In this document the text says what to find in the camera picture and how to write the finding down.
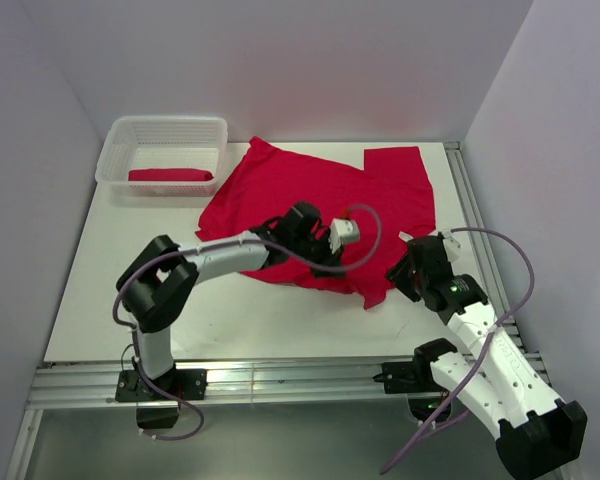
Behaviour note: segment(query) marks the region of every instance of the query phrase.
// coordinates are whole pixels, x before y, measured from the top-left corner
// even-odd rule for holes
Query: wall
[[[589,414],[583,462],[600,478],[600,0],[533,4],[465,153],[486,223],[520,240],[538,274],[521,317],[555,386]],[[524,267],[497,249],[509,296]]]
[[[0,478],[91,196],[100,140],[15,0],[0,0]]]
[[[532,0],[22,0],[102,138],[217,114],[233,140],[459,140]]]

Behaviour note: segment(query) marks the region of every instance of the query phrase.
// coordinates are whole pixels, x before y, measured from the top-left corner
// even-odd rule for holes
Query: white plastic basket
[[[227,146],[227,122],[217,117],[127,116],[109,130],[96,167],[96,181],[117,193],[211,196],[218,188]],[[142,168],[198,168],[205,182],[131,182],[129,171]]]

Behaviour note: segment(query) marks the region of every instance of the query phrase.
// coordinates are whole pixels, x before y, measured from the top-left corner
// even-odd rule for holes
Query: white table
[[[278,146],[363,166],[365,149],[418,146],[434,188],[439,229],[465,225],[460,201],[441,143],[286,143]],[[246,143],[230,144],[235,167]],[[56,323],[47,362],[119,359],[129,332],[111,319],[115,283],[156,235],[176,242],[195,240],[206,198],[131,198],[99,185],[93,197]],[[458,235],[458,272],[479,279],[475,252]],[[172,327],[177,359],[255,359],[409,355],[434,338],[453,337],[438,317],[397,291],[364,311],[358,295],[270,285],[239,274],[196,287]]]

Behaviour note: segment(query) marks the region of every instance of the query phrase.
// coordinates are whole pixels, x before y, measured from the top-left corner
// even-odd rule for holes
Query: gray floor
[[[387,398],[208,407],[201,434],[180,442],[138,436],[133,409],[48,411],[27,478],[377,479],[414,431],[405,406]],[[193,422],[187,414],[174,432]],[[386,478],[510,479],[473,417],[418,446]]]

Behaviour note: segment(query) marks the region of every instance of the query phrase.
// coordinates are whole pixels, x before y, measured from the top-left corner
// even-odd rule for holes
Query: red cloth
[[[405,252],[398,233],[415,237],[435,228],[433,189],[417,147],[366,150],[362,171],[280,150],[254,137],[242,162],[202,213],[198,237],[207,241],[236,235],[283,215],[298,201],[318,207],[326,225],[351,205],[372,206],[383,224],[376,254],[362,267],[347,272],[345,278],[313,278],[307,266],[293,259],[245,275],[268,283],[358,292],[364,296],[365,309],[381,303],[391,288],[384,274]],[[345,247],[345,265],[363,257],[376,236],[375,222],[368,213],[354,212],[352,218],[358,223],[361,239]]]
[[[130,182],[207,182],[211,172],[197,168],[141,168],[129,171]]]

